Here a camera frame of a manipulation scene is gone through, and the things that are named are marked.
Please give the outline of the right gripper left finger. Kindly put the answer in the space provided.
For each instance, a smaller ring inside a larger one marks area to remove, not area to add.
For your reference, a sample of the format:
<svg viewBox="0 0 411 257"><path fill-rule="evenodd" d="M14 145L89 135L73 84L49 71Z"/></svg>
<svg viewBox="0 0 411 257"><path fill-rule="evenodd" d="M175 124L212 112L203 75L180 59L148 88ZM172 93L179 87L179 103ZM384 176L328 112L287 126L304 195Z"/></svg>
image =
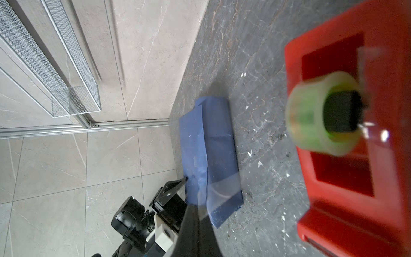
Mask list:
<svg viewBox="0 0 411 257"><path fill-rule="evenodd" d="M197 256L197 206L187 206L172 257Z"/></svg>

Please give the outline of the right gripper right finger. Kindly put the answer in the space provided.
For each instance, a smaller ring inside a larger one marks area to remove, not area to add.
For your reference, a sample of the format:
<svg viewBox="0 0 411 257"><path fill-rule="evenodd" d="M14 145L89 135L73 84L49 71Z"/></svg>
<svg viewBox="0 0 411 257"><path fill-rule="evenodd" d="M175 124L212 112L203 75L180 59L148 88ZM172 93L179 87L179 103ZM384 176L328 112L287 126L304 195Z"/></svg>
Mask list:
<svg viewBox="0 0 411 257"><path fill-rule="evenodd" d="M208 213L198 212L198 217L198 257L222 257Z"/></svg>

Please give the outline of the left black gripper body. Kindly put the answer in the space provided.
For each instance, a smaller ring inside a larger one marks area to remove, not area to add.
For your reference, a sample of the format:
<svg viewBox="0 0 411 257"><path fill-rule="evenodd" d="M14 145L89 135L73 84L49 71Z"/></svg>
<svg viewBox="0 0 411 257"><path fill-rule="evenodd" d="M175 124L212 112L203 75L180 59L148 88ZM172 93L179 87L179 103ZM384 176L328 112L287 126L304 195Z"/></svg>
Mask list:
<svg viewBox="0 0 411 257"><path fill-rule="evenodd" d="M187 203L177 193L165 193L165 203L162 203L162 195L163 187L159 189L149 206L168 227L173 231L180 231Z"/></svg>

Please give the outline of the light blue wrapping paper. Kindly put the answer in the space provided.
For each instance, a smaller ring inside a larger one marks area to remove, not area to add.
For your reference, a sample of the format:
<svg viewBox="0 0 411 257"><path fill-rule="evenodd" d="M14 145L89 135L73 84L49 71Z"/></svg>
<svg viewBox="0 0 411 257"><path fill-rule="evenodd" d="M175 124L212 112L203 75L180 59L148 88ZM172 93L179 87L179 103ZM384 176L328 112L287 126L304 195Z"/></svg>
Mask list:
<svg viewBox="0 0 411 257"><path fill-rule="evenodd" d="M221 181L239 173L229 102L224 97L203 96L192 111L179 119L180 148L186 202L198 205L200 186ZM209 216L219 228L243 205L240 190Z"/></svg>

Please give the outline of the red tape dispenser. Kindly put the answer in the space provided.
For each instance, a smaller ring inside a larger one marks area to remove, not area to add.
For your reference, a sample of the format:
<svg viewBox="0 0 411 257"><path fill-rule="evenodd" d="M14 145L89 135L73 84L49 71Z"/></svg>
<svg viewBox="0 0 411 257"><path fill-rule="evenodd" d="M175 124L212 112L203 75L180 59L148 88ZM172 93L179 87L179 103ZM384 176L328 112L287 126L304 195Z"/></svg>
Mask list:
<svg viewBox="0 0 411 257"><path fill-rule="evenodd" d="M296 146L309 198L302 241L329 257L411 254L411 3L365 1L285 47L288 97L343 71L359 90L326 99L328 132L361 130L344 156Z"/></svg>

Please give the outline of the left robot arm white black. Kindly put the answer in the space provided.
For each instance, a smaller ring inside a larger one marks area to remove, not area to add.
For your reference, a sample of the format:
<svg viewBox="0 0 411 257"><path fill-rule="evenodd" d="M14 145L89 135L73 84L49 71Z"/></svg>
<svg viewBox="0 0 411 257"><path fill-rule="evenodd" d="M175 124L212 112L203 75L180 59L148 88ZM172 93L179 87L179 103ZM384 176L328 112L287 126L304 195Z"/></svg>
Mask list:
<svg viewBox="0 0 411 257"><path fill-rule="evenodd" d="M114 257L170 257L178 241L187 203L178 192L187 179L165 183L145 209L134 197L128 197L115 213L111 226L123 242Z"/></svg>

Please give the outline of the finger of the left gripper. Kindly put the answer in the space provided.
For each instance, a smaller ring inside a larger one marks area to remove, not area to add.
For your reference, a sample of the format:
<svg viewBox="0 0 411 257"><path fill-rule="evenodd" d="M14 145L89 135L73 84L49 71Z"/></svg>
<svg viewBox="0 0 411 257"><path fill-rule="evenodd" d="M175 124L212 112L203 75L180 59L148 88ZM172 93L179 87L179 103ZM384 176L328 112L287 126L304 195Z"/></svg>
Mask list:
<svg viewBox="0 0 411 257"><path fill-rule="evenodd" d="M186 184L187 177L176 181L167 182L162 189L160 190L159 195L157 196L158 202L169 202L178 191Z"/></svg>

